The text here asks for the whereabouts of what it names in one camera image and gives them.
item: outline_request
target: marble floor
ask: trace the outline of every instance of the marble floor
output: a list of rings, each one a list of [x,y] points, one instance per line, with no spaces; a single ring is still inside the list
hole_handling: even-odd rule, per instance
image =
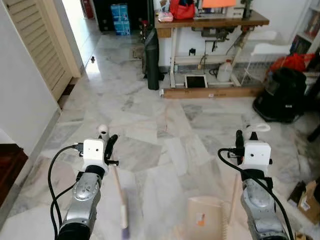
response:
[[[187,200],[216,196],[227,209],[236,172],[217,157],[219,148],[235,143],[238,129],[263,120],[253,111],[253,98],[170,100],[148,90],[141,63],[131,60],[137,36],[102,35],[86,74],[67,99],[62,114],[0,232],[0,240],[53,239],[47,172],[54,154],[64,146],[97,137],[100,124],[118,134],[114,158],[126,192],[130,239],[186,240]],[[161,86],[169,84],[165,76]],[[306,142],[319,124],[306,114],[293,124],[271,123],[271,131],[258,134],[272,149],[274,192],[283,202],[295,231],[320,239],[312,225],[286,198],[300,180],[320,175],[320,140]],[[55,192],[74,183],[83,161],[72,150],[60,155],[52,173]],[[113,176],[103,179],[101,200],[92,240],[120,240],[120,198]],[[58,202],[63,214],[70,192]],[[229,240],[252,239],[240,201],[228,229]]]

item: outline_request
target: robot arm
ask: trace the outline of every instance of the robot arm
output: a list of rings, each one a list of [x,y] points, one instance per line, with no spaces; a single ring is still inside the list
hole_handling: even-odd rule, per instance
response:
[[[286,231],[276,215],[275,199],[269,193],[272,193],[273,188],[272,179],[266,177],[268,165],[272,163],[270,146],[265,142],[258,141],[255,132],[252,133],[250,140],[244,142],[240,130],[236,133],[235,145],[236,148],[226,148],[224,151],[229,151],[228,157],[233,155],[237,158],[237,164],[241,168],[243,188],[241,204],[247,213],[252,239],[288,240]],[[226,161],[221,157],[221,150],[218,155],[222,161]],[[256,180],[260,181],[269,192],[262,188]]]
[[[72,189],[71,205],[60,227],[57,240],[88,240],[97,218],[97,205],[101,197],[102,179],[109,171],[109,160],[118,136],[109,138],[107,131],[100,131],[99,139],[86,139],[83,142],[84,165],[80,179]]]

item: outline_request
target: louvered door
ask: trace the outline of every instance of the louvered door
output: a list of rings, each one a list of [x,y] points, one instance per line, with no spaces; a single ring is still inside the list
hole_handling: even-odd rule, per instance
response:
[[[12,21],[48,88],[58,100],[72,78],[63,54],[54,41],[39,0],[5,0]]]

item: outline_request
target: red plastic bag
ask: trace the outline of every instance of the red plastic bag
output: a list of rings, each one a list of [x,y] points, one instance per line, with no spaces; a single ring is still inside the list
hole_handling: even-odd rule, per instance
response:
[[[169,11],[175,19],[192,19],[195,16],[195,4],[184,6],[179,4],[180,0],[171,0]]]
[[[306,63],[310,62],[316,55],[314,53],[310,54],[296,54],[292,56],[280,57],[277,61],[272,64],[268,72],[275,72],[279,68],[289,68],[294,69],[299,72],[306,71]]]

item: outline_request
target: blue box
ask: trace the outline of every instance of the blue box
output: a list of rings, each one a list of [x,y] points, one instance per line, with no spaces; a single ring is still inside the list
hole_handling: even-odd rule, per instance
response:
[[[114,21],[115,34],[120,36],[127,36],[131,34],[129,21]]]
[[[113,4],[110,6],[112,12],[115,34],[126,36],[131,34],[128,6],[126,4]]]
[[[120,21],[129,21],[128,6],[126,4],[112,4],[110,8],[113,18],[120,17]]]

